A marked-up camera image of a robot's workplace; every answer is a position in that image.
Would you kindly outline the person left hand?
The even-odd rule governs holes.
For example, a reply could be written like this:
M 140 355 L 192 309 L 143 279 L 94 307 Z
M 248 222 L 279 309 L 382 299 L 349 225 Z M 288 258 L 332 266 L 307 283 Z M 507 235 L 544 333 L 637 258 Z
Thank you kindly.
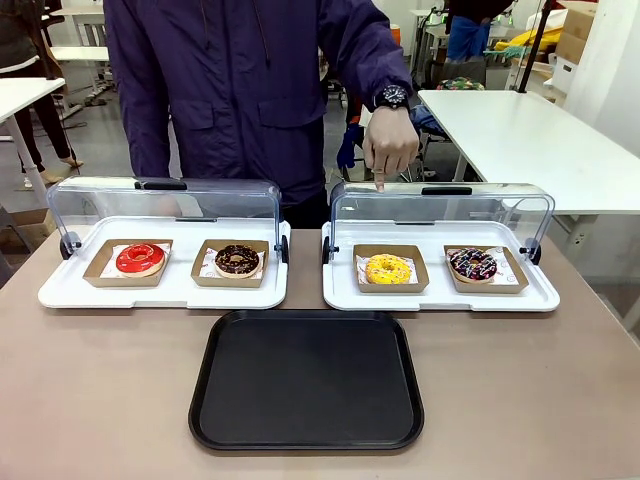
M 371 115 L 363 140 L 366 166 L 378 192 L 385 179 L 404 172 L 415 159 L 419 137 L 406 107 L 379 107 Z

